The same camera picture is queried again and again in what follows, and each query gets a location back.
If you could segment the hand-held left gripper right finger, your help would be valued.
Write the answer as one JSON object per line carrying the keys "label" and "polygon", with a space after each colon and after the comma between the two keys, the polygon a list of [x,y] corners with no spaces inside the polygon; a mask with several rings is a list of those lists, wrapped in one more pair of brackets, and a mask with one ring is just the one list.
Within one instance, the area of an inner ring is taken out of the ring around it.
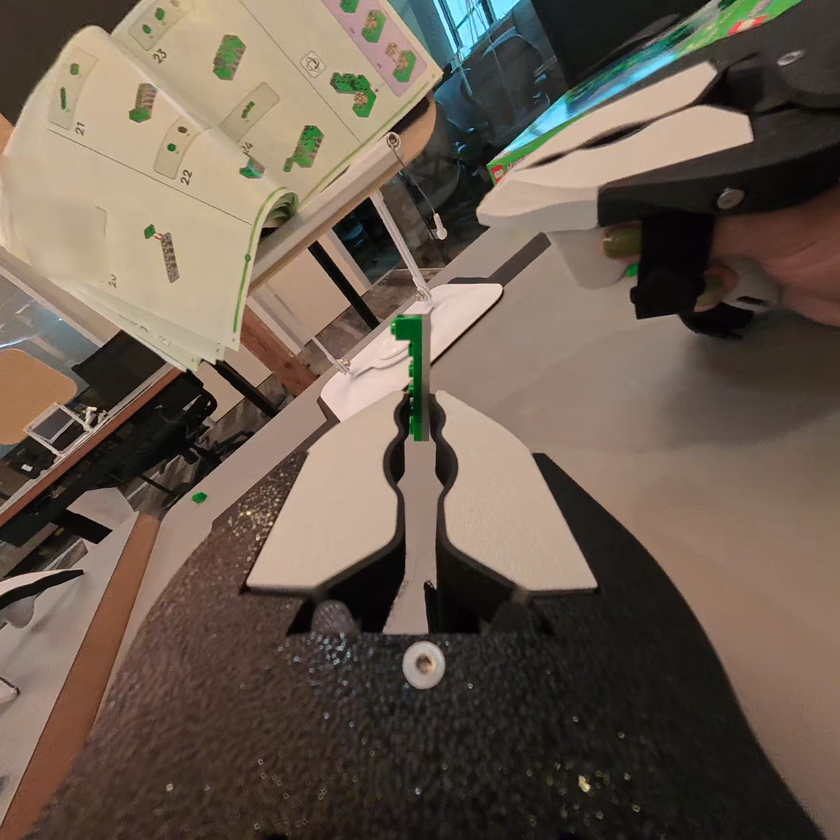
{"label": "hand-held left gripper right finger", "polygon": [[435,396],[437,586],[457,604],[595,592],[597,582],[528,446],[458,398]]}

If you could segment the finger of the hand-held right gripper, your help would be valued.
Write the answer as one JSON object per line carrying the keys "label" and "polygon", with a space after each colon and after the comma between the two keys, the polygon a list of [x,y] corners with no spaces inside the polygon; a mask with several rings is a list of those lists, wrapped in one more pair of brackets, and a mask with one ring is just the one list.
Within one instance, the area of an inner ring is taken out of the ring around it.
{"label": "finger of the hand-held right gripper", "polygon": [[688,108],[622,140],[510,171],[482,200],[477,219],[490,228],[530,232],[594,229],[601,225],[597,202],[605,185],[752,141],[748,115],[724,108]]}
{"label": "finger of the hand-held right gripper", "polygon": [[723,110],[699,101],[720,71],[702,62],[610,101],[518,164],[519,174],[640,174],[723,150]]}

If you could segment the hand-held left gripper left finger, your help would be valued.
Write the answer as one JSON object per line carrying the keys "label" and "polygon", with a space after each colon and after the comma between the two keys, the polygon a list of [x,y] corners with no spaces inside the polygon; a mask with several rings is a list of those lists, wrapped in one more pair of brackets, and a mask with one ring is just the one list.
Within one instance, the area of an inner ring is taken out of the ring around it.
{"label": "hand-held left gripper left finger", "polygon": [[404,501],[392,467],[403,452],[392,392],[311,445],[247,578],[247,589],[315,596],[392,553],[405,536]]}

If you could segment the green and grey brick assembly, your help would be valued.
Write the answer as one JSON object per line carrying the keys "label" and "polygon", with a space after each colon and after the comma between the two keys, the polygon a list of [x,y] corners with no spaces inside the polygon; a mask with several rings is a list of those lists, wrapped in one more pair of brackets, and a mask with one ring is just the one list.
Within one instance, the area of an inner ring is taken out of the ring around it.
{"label": "green and grey brick assembly", "polygon": [[399,315],[392,321],[391,332],[396,341],[407,343],[408,433],[416,442],[426,442],[430,437],[431,318],[427,314]]}

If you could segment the grey desk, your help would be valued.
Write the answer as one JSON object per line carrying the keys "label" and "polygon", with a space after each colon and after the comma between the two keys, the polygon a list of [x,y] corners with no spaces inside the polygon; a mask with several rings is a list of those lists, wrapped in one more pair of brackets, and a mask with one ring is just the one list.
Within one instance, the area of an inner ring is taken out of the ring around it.
{"label": "grey desk", "polygon": [[838,838],[838,333],[636,323],[541,254],[436,384],[562,469],[598,595],[550,634],[287,635],[240,592],[287,487],[219,518],[67,786],[69,838]]}

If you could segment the person's right hand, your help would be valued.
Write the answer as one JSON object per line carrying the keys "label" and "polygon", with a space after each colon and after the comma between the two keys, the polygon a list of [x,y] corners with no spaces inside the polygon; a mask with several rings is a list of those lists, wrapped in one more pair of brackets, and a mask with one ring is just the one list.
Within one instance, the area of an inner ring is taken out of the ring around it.
{"label": "person's right hand", "polygon": [[730,338],[752,315],[725,299],[739,284],[738,261],[765,272],[779,305],[839,326],[839,186],[768,213],[712,217],[667,213],[609,227],[609,259],[637,264],[630,298],[636,318],[679,316],[696,332]]}

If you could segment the green toy box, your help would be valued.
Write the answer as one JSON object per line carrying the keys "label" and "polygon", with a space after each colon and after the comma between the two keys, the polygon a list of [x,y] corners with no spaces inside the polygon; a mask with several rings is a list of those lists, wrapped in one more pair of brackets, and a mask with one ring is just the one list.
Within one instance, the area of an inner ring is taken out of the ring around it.
{"label": "green toy box", "polygon": [[706,2],[673,22],[651,24],[620,45],[582,81],[574,84],[558,101],[519,136],[502,149],[486,168],[492,186],[522,159],[544,145],[556,133],[604,102],[623,94],[632,85],[650,77],[678,58],[708,47],[730,36],[758,28],[785,14],[798,1],[714,1]]}

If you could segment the dark office chair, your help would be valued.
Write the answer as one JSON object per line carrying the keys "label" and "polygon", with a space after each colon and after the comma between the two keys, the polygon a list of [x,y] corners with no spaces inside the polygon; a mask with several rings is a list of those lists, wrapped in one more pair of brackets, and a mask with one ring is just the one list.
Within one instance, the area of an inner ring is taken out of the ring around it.
{"label": "dark office chair", "polygon": [[542,66],[538,48],[511,28],[473,49],[434,98],[459,132],[500,150],[551,107]]}

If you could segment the window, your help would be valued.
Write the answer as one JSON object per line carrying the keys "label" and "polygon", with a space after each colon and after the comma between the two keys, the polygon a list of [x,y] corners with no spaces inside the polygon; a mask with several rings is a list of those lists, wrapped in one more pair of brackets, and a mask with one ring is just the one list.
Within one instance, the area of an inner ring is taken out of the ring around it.
{"label": "window", "polygon": [[490,1],[433,1],[452,46],[470,51],[497,21]]}

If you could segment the white book stand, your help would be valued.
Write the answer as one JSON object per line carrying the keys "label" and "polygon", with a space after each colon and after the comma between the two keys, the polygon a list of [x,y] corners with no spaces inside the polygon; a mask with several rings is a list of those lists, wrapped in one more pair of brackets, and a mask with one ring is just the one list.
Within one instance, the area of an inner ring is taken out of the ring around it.
{"label": "white book stand", "polygon": [[[321,236],[363,200],[370,199],[386,231],[406,264],[416,289],[416,300],[409,316],[424,316],[429,337],[424,348],[430,361],[467,333],[501,299],[502,286],[487,280],[477,283],[450,282],[431,288],[385,204],[381,186],[400,174],[432,137],[436,123],[436,102],[428,94],[406,118],[375,142],[373,149],[357,157],[321,194],[290,221],[269,235],[257,249],[250,289],[257,291],[280,270],[289,266],[304,250],[311,253]],[[394,339],[390,327],[372,323],[370,342],[350,363],[323,354],[337,373],[323,386],[320,402],[340,421],[351,417],[390,392],[402,390],[410,382],[411,355],[406,341]]]}

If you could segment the idle black white gripper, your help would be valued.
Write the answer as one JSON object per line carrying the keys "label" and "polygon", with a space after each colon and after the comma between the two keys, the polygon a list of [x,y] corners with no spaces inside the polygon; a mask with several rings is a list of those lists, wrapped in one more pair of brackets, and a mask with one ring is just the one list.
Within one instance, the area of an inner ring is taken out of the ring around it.
{"label": "idle black white gripper", "polygon": [[48,570],[7,577],[1,580],[1,628],[26,627],[35,614],[35,600],[49,589],[73,581],[84,570]]}

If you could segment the wood-edged grey table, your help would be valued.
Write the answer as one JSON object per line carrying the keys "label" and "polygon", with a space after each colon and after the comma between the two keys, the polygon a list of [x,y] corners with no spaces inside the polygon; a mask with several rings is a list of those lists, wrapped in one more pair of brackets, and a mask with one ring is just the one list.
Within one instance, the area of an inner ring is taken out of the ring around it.
{"label": "wood-edged grey table", "polygon": [[2,631],[2,838],[23,838],[91,735],[161,521],[132,516],[77,567],[42,573],[26,626]]}

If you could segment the brick building instruction booklet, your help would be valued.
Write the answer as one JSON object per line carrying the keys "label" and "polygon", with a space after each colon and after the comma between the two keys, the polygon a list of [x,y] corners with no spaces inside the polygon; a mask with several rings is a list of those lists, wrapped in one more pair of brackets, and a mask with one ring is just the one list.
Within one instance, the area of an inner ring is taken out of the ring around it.
{"label": "brick building instruction booklet", "polygon": [[388,2],[2,2],[2,246],[196,371],[236,350],[265,228],[443,76]]}

